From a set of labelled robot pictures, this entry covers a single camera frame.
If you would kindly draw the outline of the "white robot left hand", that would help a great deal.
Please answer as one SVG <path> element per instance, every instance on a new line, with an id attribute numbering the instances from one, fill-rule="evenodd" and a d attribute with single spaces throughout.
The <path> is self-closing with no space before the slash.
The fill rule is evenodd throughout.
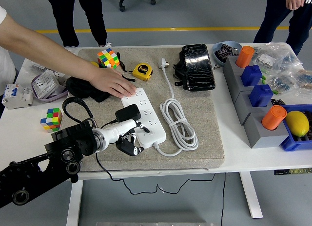
<path id="1" fill-rule="evenodd" d="M 115 143 L 120 151 L 129 156 L 140 154 L 144 151 L 144 148 L 134 145 L 136 140 L 134 128 L 143 129 L 146 133 L 150 132 L 141 122 L 132 119 L 120 122 L 106 129 L 93 129 L 93 134 L 97 142 L 96 152 L 104 151 L 109 144 Z"/>

